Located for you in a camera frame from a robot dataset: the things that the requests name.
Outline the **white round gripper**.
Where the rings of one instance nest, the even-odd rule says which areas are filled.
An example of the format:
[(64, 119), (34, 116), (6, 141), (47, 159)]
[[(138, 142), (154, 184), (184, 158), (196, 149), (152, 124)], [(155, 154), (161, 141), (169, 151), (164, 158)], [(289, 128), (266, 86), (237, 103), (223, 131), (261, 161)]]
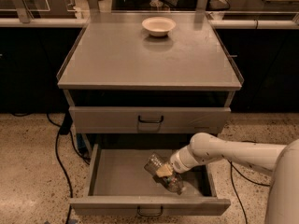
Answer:
[(183, 147), (173, 153), (170, 157), (170, 164), (165, 163), (158, 168), (156, 175), (158, 177), (170, 176), (173, 174), (173, 169), (175, 172), (182, 174), (199, 165), (197, 159), (193, 156), (193, 153), (188, 147)]

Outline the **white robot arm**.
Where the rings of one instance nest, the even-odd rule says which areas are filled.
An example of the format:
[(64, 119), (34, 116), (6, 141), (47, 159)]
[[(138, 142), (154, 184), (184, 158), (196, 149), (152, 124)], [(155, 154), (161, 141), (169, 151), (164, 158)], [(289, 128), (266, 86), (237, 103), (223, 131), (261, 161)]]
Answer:
[(226, 159), (271, 177), (264, 224), (299, 224), (299, 141), (288, 145), (233, 142), (195, 134), (156, 175), (169, 177)]

